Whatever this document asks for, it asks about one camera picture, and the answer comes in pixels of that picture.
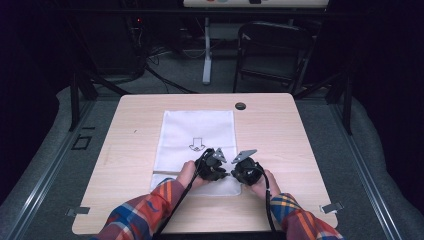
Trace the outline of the white table leg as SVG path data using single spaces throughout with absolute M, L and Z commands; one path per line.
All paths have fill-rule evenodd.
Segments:
M 209 18 L 205 18 L 204 25 L 204 40 L 205 40 L 205 59 L 204 59 L 204 68 L 203 68 L 203 79 L 202 83 L 209 85 L 211 83 L 211 42 L 210 42 L 210 23 Z

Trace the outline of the black metal stand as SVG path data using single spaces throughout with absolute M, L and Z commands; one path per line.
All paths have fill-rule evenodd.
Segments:
M 91 77 L 87 71 L 75 72 L 70 80 L 70 97 L 71 97 L 71 125 L 69 131 L 72 132 L 78 125 L 80 120 L 79 93 L 89 100 L 94 101 L 98 97 L 98 93 L 94 88 Z

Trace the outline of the white cloth bag arrow print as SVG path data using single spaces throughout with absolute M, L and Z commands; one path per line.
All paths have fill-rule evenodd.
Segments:
M 164 112 L 150 189 L 166 178 L 175 178 L 183 164 L 197 160 L 208 148 L 221 149 L 225 162 L 223 179 L 191 190 L 197 196 L 237 196 L 241 184 L 231 176 L 231 161 L 238 154 L 232 110 Z

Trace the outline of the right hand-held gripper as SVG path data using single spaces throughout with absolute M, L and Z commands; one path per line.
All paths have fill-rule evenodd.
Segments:
M 231 171 L 231 175 L 242 184 L 252 186 L 264 174 L 262 166 L 251 158 L 251 155 L 256 152 L 256 149 L 241 151 L 232 161 L 235 167 Z

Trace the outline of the black folding chair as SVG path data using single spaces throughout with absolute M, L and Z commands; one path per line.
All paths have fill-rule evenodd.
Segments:
M 310 32 L 286 24 L 253 21 L 238 30 L 233 92 L 244 76 L 281 83 L 294 93 L 313 49 Z

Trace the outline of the grey metal table clip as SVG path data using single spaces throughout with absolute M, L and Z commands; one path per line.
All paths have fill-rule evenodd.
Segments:
M 68 208 L 65 215 L 70 217 L 76 217 L 77 215 L 86 215 L 89 213 L 89 211 L 89 207 Z
M 342 210 L 343 208 L 344 206 L 341 202 L 336 202 L 336 203 L 320 206 L 320 210 L 325 214 L 337 213 L 339 210 Z

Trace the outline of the person's left hand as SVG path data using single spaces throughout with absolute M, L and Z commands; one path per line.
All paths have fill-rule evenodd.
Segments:
M 196 170 L 196 166 L 195 166 L 195 163 L 192 160 L 185 162 L 183 164 L 183 167 L 182 167 L 180 173 L 178 174 L 176 180 L 184 188 L 187 188 L 188 185 L 190 184 L 190 182 L 192 181 L 195 170 Z M 195 180 L 193 181 L 192 185 L 191 185 L 191 189 L 194 190 L 194 189 L 199 188 L 201 186 L 204 186 L 206 184 L 208 184 L 208 181 L 206 181 L 206 180 L 204 180 L 200 177 L 196 177 Z

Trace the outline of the person's right hand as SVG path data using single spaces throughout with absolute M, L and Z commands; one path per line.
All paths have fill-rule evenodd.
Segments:
M 262 176 L 257 183 L 250 186 L 250 190 L 262 200 L 266 199 L 266 191 L 270 193 L 269 199 L 281 193 L 273 173 L 268 169 L 265 169 L 264 173 L 265 175 Z

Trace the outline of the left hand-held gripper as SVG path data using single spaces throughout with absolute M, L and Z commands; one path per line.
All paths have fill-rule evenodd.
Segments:
M 208 148 L 196 161 L 197 174 L 204 180 L 217 181 L 228 176 L 222 164 L 226 163 L 220 148 Z

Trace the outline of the dark cabinet with red light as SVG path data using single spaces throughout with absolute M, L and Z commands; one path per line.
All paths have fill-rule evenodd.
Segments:
M 80 26 L 92 60 L 102 74 L 136 75 L 140 72 L 140 61 L 124 17 L 89 15 L 82 18 Z

